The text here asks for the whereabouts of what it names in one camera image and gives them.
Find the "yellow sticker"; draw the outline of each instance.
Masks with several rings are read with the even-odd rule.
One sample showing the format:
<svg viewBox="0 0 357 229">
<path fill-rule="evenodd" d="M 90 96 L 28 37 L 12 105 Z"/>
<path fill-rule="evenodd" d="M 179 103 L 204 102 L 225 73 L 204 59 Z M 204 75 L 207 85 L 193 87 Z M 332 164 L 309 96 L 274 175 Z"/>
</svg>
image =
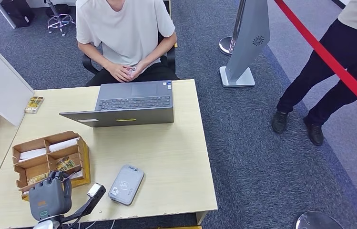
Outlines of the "yellow sticker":
<svg viewBox="0 0 357 229">
<path fill-rule="evenodd" d="M 117 122 L 136 121 L 136 119 L 118 119 Z"/>
</svg>

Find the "hand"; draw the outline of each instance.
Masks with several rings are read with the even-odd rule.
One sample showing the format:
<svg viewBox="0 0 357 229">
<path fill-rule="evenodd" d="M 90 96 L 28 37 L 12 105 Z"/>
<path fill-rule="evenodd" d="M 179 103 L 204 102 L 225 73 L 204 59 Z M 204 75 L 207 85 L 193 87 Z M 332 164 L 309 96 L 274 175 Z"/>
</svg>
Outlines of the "hand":
<svg viewBox="0 0 357 229">
<path fill-rule="evenodd" d="M 120 83 L 132 81 L 129 77 L 130 66 L 109 62 L 104 68 Z"/>
<path fill-rule="evenodd" d="M 143 69 L 148 65 L 149 64 L 143 60 L 139 61 L 139 63 L 136 65 L 135 72 L 132 74 L 131 81 L 138 78 L 138 76 L 142 73 Z"/>
</svg>

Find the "red rope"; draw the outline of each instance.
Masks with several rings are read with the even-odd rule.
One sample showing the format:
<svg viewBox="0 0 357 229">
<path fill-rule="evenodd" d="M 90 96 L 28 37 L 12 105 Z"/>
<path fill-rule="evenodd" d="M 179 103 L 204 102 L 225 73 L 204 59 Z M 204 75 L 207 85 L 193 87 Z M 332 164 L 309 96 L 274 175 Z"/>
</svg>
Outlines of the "red rope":
<svg viewBox="0 0 357 229">
<path fill-rule="evenodd" d="M 288 17 L 299 33 L 313 47 L 323 61 L 333 70 L 333 72 L 345 83 L 345 85 L 357 96 L 357 80 L 347 72 L 344 67 L 324 48 L 324 46 L 312 35 L 303 25 L 297 16 L 290 10 L 283 0 L 275 0 L 282 12 Z"/>
</svg>

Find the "laptop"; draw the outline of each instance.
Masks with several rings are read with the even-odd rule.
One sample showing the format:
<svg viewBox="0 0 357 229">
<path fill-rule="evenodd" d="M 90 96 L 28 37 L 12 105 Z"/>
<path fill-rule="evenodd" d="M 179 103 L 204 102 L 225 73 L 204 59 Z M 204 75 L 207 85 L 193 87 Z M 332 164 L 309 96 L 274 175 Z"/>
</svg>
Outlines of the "laptop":
<svg viewBox="0 0 357 229">
<path fill-rule="evenodd" d="M 173 123 L 172 83 L 102 84 L 94 111 L 59 114 L 91 127 Z"/>
</svg>

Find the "black pants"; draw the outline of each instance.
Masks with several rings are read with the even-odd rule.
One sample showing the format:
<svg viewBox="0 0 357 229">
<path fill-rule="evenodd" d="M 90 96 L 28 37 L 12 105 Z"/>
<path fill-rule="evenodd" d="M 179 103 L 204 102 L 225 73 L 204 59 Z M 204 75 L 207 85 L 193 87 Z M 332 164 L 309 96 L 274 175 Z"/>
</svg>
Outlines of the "black pants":
<svg viewBox="0 0 357 229">
<path fill-rule="evenodd" d="M 357 80 L 357 30 L 336 20 L 320 43 Z M 291 112 L 314 85 L 334 75 L 334 72 L 313 51 L 300 75 L 286 89 L 276 106 L 278 111 Z M 357 100 L 357 96 L 342 82 L 331 88 L 307 115 L 312 124 L 322 125 L 340 107 Z"/>
<path fill-rule="evenodd" d="M 162 63 L 155 63 L 148 67 L 138 78 L 132 82 L 159 81 L 159 80 L 179 80 L 175 73 Z M 119 83 L 106 69 L 102 69 L 88 83 L 87 87 L 100 86 L 104 83 Z"/>
</svg>

